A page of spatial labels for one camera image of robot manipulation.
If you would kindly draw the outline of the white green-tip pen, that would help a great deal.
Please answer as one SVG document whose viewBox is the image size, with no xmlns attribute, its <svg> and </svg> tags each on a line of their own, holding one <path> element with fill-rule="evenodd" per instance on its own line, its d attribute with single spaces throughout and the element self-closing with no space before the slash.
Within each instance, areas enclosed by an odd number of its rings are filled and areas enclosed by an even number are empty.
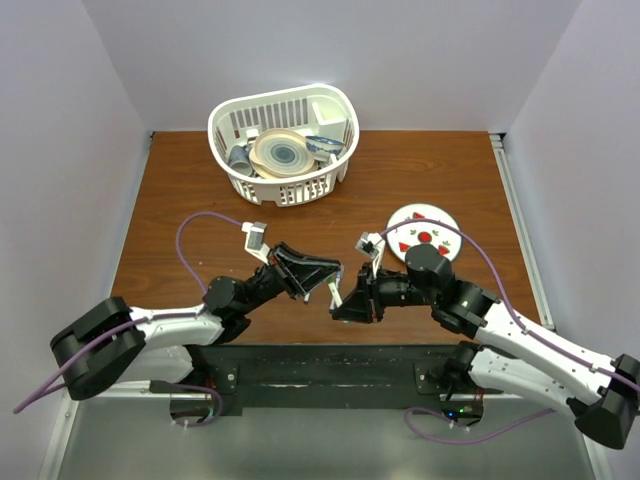
<svg viewBox="0 0 640 480">
<path fill-rule="evenodd" d="M 339 288 L 335 282 L 328 282 L 327 286 L 331 295 L 329 312 L 333 314 L 336 311 L 336 309 L 342 305 L 343 301 L 339 292 Z"/>
</svg>

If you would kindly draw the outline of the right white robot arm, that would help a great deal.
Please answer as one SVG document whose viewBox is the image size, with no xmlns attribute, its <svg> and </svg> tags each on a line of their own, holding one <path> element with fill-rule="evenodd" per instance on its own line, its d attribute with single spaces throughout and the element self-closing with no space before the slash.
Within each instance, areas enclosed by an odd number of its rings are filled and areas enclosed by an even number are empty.
<svg viewBox="0 0 640 480">
<path fill-rule="evenodd" d="M 429 244 L 408 250 L 405 272 L 381 268 L 384 246 L 370 235 L 356 248 L 369 260 L 334 319 L 374 323 L 388 307 L 428 305 L 443 328 L 467 338 L 445 367 L 452 390 L 519 395 L 573 417 L 582 434 L 605 447 L 625 446 L 639 413 L 637 359 L 591 351 L 520 316 L 504 297 L 457 277 Z"/>
</svg>

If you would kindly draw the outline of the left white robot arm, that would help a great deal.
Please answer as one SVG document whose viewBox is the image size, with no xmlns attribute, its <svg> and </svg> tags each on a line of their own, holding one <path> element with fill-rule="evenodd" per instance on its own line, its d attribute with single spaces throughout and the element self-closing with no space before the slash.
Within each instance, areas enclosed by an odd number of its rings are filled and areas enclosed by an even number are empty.
<svg viewBox="0 0 640 480">
<path fill-rule="evenodd" d="M 302 298 L 340 270 L 337 260 L 280 242 L 248 279 L 214 278 L 195 306 L 147 310 L 109 297 L 56 334 L 50 348 L 76 401 L 142 380 L 196 392 L 206 383 L 207 368 L 192 358 L 191 347 L 231 342 L 249 327 L 252 311 L 282 293 Z"/>
</svg>

